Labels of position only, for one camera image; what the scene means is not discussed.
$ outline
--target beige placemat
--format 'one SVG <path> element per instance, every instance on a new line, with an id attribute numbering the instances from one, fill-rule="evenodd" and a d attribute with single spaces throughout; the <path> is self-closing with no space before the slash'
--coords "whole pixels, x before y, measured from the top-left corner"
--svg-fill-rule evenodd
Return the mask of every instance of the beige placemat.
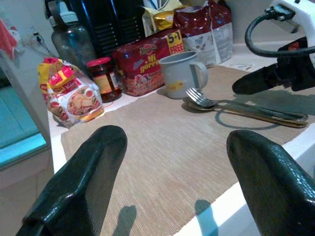
<path id="1" fill-rule="evenodd" d="M 234 99 L 273 109 L 314 115 L 314 92 L 291 94 L 278 88 L 233 96 L 232 84 L 246 72 L 214 67 L 203 92 L 212 99 Z M 192 113 L 164 90 L 78 124 L 62 135 L 67 158 L 100 126 L 118 125 L 128 148 L 116 178 L 102 236 L 173 235 L 237 182 L 226 155 L 226 138 L 246 128 L 284 144 L 303 129 L 294 129 L 228 114 Z"/>

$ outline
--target white countertop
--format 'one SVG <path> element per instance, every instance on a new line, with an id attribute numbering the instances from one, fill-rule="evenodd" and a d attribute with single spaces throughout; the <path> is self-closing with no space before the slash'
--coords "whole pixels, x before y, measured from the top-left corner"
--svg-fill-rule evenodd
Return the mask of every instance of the white countertop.
<path id="1" fill-rule="evenodd" d="M 287 42 L 272 43 L 268 45 L 268 48 L 276 49 L 285 45 L 286 43 Z M 238 44 L 234 45 L 233 57 L 221 65 L 252 72 L 264 66 L 271 65 L 275 62 L 276 59 L 258 57 L 250 53 L 244 44 Z M 156 91 L 148 93 L 144 96 L 148 96 L 154 92 Z M 105 112 L 113 111 L 122 106 L 128 105 L 138 98 L 139 97 L 123 94 L 120 99 L 112 103 L 104 104 Z M 58 125 L 58 123 L 53 120 L 52 114 L 50 112 L 48 112 L 48 119 L 51 135 L 54 172 L 56 173 L 66 163 L 65 154 L 61 143 L 61 134 L 66 132 L 68 129 Z M 307 151 L 311 151 L 312 147 L 315 149 L 313 141 L 315 140 L 314 131 L 315 124 L 312 124 L 300 136 L 283 146 L 288 151 L 288 153 L 290 153 L 293 158 L 298 161 L 302 168 L 305 169 L 315 165 L 315 159 L 313 160 L 313 158 L 307 156 Z M 214 218 L 216 225 L 207 225 L 206 228 L 202 228 L 201 222 L 207 222 L 207 217 L 209 217 L 209 215 Z M 207 210 L 202 212 L 199 216 L 195 216 L 175 235 L 209 235 L 211 232 L 213 232 L 214 227 L 217 227 L 217 235 L 220 236 L 259 235 L 249 209 L 246 205 L 246 201 L 243 197 L 239 183 L 228 189 L 213 204 L 211 204 Z"/>

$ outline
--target black appliance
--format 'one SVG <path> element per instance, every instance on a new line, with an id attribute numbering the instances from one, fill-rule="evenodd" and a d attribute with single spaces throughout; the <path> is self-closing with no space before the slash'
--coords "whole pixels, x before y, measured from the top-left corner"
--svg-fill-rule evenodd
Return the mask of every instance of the black appliance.
<path id="1" fill-rule="evenodd" d="M 64 0 L 89 31 L 97 57 L 144 38 L 142 0 Z"/>

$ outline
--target mug handle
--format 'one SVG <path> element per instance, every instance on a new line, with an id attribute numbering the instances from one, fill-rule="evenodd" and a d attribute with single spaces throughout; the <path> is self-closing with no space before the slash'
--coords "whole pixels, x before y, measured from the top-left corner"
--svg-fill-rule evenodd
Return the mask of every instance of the mug handle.
<path id="1" fill-rule="evenodd" d="M 200 87 L 196 88 L 196 89 L 204 88 L 207 85 L 207 83 L 208 83 L 208 77 L 209 77 L 209 72 L 208 72 L 207 67 L 204 64 L 202 64 L 201 62 L 198 62 L 198 61 L 193 61 L 193 62 L 190 63 L 190 65 L 194 65 L 196 67 L 199 67 L 199 69 L 202 72 L 202 80 L 201 80 L 201 83 L 199 82 Z"/>

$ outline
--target gray mug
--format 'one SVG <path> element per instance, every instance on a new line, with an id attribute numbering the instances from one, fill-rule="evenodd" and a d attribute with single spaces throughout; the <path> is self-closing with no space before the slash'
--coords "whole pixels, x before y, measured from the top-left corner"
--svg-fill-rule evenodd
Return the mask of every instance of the gray mug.
<path id="1" fill-rule="evenodd" d="M 197 61 L 196 52 L 183 52 L 162 58 L 159 61 L 165 80 L 167 96 L 174 99 L 187 97 L 186 90 L 201 90 L 208 83 L 209 72 Z"/>

